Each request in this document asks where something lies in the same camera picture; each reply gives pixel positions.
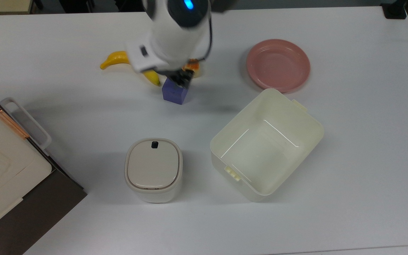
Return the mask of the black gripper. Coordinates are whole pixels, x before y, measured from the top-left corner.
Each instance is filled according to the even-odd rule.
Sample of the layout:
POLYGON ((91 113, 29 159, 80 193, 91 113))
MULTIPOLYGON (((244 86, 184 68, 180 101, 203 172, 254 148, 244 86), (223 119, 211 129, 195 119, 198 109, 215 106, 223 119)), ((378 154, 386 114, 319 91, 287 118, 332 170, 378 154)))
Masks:
POLYGON ((157 74, 169 77, 170 81, 183 89, 189 89, 191 80, 194 77, 193 70, 183 70, 182 68, 174 70, 160 70, 157 68, 157 74))

